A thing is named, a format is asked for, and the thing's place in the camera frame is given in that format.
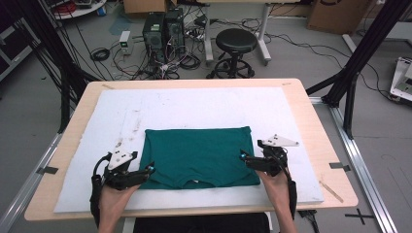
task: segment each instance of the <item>white board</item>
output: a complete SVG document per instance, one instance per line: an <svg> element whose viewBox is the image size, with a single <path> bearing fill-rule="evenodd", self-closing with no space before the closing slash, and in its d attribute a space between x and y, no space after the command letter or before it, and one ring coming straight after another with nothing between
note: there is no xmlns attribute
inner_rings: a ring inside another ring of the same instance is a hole
<svg viewBox="0 0 412 233"><path fill-rule="evenodd" d="M250 126L256 156L258 139L275 133L299 142L288 150L297 182L297 203L324 201L292 112L279 87L106 90L99 97L68 168L54 211L88 212L90 177L96 162L115 145L138 151L129 171L139 167L146 129L230 128ZM127 210L228 206L270 206L263 184L196 190L138 190Z"/></svg>

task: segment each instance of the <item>cardboard box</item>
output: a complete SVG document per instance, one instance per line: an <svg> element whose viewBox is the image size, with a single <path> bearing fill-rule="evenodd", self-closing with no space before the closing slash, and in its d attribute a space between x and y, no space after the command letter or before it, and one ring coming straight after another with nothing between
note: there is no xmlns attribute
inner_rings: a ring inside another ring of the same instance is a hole
<svg viewBox="0 0 412 233"><path fill-rule="evenodd" d="M352 35L376 0L315 0L307 28Z"/></svg>
<svg viewBox="0 0 412 233"><path fill-rule="evenodd" d="M167 12L168 0L124 0L124 11L131 13Z"/></svg>

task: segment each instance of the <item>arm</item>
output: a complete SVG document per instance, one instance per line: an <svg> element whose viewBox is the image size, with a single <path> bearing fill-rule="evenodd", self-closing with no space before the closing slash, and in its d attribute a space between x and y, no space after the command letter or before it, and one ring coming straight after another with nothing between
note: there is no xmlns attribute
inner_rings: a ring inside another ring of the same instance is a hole
<svg viewBox="0 0 412 233"><path fill-rule="evenodd" d="M281 233L297 232L289 208L288 179L285 173L281 172L276 177L271 177L264 172L256 172L264 184L270 202L275 208Z"/></svg>
<svg viewBox="0 0 412 233"><path fill-rule="evenodd" d="M128 200L139 186L140 185L132 186L122 191L108 187L107 185L103 186L100 197L99 233L114 232Z"/></svg>

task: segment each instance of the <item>wooden table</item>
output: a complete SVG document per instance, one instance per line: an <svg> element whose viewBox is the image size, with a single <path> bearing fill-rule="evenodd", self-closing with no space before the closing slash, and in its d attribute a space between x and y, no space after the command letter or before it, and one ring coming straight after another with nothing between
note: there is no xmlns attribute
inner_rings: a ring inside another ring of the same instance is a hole
<svg viewBox="0 0 412 233"><path fill-rule="evenodd" d="M63 186L71 158L76 152L83 132L101 91L106 89L154 89L154 88L207 88L207 87L281 87L290 104L296 125L306 147L310 162L320 182L325 201L317 205L298 205L299 210L352 207L358 198L343 169L331 169L329 163L339 162L332 144L298 79L252 79L252 80L179 80L179 81L125 81L96 82L87 86L75 113L51 159L49 166L58 168L55 175L45 174L26 212L27 220L52 220L89 218L90 213L56 214L53 212ZM273 211L271 207L238 207L231 213ZM201 214L224 214L227 208L202 209ZM188 215L191 210L181 209L166 213L164 210L124 212L124 216L176 216Z"/></svg>

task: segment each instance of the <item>t-shirt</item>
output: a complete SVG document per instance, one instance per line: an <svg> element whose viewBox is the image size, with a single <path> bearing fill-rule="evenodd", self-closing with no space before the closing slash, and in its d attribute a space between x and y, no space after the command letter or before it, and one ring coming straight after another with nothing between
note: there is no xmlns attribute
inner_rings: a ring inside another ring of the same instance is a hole
<svg viewBox="0 0 412 233"><path fill-rule="evenodd" d="M254 170L239 159L253 155L251 128L146 131L140 169L154 161L155 172L140 188L194 189L257 185Z"/></svg>

